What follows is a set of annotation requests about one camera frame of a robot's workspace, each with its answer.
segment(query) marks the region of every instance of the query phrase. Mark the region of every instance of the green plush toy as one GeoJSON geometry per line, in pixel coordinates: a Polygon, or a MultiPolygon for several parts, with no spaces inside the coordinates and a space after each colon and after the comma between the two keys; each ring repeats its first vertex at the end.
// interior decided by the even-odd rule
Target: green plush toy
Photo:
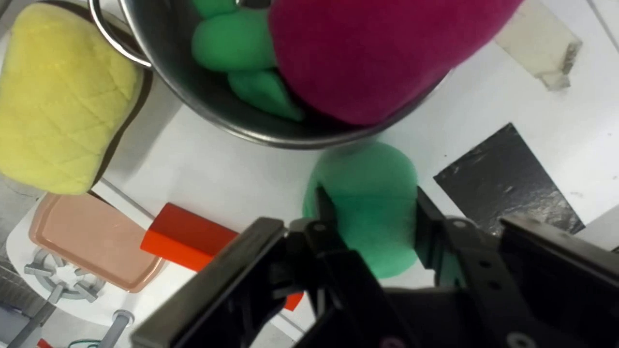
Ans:
{"type": "Polygon", "coordinates": [[[308,218],[316,216],[318,185],[337,206],[343,239],[363,253],[376,276],[397,276],[417,261],[419,181],[409,156],[384,143],[328,152],[308,185],[308,218]]]}
{"type": "Polygon", "coordinates": [[[194,58],[208,69],[229,73],[245,102],[287,119],[305,119],[277,65],[268,9],[245,9],[235,0],[194,0],[206,17],[194,32],[194,58]]]}

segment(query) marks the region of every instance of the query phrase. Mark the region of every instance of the pink fabric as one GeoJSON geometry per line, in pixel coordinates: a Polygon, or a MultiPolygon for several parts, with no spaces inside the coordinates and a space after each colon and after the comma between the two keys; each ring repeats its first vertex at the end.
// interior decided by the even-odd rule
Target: pink fabric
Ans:
{"type": "Polygon", "coordinates": [[[306,102],[378,123],[483,48],[521,0],[276,0],[279,67],[306,102]]]}

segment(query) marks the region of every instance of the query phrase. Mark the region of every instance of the metal bowl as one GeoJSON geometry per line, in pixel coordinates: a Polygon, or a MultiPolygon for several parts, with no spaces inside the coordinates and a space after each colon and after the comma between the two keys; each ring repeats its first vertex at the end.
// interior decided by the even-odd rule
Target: metal bowl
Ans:
{"type": "Polygon", "coordinates": [[[223,73],[212,73],[192,58],[192,32],[200,23],[192,0],[121,0],[125,15],[140,42],[136,52],[115,40],[101,19],[100,0],[90,0],[94,21],[103,36],[130,59],[156,67],[169,87],[200,116],[250,141],[285,148],[324,148],[384,131],[419,108],[432,88],[411,100],[386,121],[370,127],[353,127],[310,112],[308,121],[297,123],[235,96],[223,73]]]}

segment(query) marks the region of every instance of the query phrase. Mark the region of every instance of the orange block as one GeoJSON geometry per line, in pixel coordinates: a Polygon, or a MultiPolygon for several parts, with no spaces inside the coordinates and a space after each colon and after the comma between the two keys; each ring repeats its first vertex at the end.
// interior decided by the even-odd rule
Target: orange block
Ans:
{"type": "MultiPolygon", "coordinates": [[[[142,239],[142,249],[192,270],[208,266],[225,249],[237,232],[167,203],[142,239]]],[[[291,293],[287,309],[295,309],[305,293],[291,293]]]]}

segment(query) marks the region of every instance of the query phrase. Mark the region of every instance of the yellow sponge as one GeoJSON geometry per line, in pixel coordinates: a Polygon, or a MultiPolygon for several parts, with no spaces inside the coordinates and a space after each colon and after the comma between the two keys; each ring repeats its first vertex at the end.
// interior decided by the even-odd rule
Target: yellow sponge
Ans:
{"type": "Polygon", "coordinates": [[[0,174],[59,195],[94,185],[142,87],[142,69],[84,17],[26,7],[0,75],[0,174]]]}

